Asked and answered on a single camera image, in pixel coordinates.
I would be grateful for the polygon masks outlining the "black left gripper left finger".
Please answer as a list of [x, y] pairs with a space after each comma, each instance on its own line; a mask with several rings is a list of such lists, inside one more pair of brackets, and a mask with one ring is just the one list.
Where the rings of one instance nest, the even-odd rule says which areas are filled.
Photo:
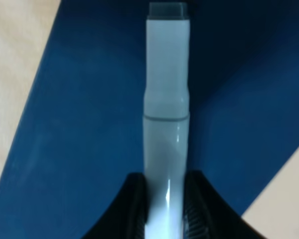
[[83, 238], [144, 239], [147, 215], [145, 177], [142, 173], [130, 173], [114, 201]]

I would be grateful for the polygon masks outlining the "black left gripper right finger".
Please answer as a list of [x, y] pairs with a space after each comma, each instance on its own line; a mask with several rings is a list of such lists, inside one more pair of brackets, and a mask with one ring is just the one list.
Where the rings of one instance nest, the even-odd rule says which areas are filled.
[[201, 171], [186, 173], [184, 237], [186, 239], [263, 239], [217, 193]]

